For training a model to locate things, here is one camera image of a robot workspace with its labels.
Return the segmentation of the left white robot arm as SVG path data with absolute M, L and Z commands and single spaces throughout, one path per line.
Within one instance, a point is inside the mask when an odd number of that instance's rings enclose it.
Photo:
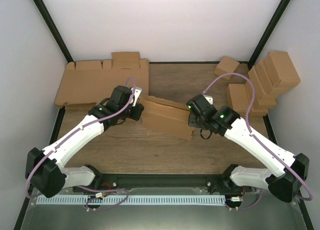
M 128 118 L 138 121 L 144 110 L 143 105 L 138 103 L 141 94 L 139 87 L 115 87 L 109 98 L 93 106 L 65 136 L 42 150 L 30 150 L 26 162 L 25 189 L 32 185 L 47 198 L 69 187 L 100 192 L 102 174 L 95 167 L 87 164 L 69 168 L 66 164 L 87 143 L 110 127 L 120 125 Z

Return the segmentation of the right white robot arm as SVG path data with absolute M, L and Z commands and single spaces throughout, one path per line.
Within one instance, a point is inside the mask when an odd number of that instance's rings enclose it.
M 228 106 L 216 109 L 213 98 L 198 94 L 186 105 L 190 110 L 188 125 L 219 134 L 233 141 L 257 158 L 265 166 L 245 168 L 235 166 L 230 174 L 222 178 L 227 191 L 239 186 L 267 189 L 283 202 L 292 202 L 308 176 L 310 160 L 300 153 L 293 153 L 279 147 L 259 132 L 250 128 L 239 113 Z

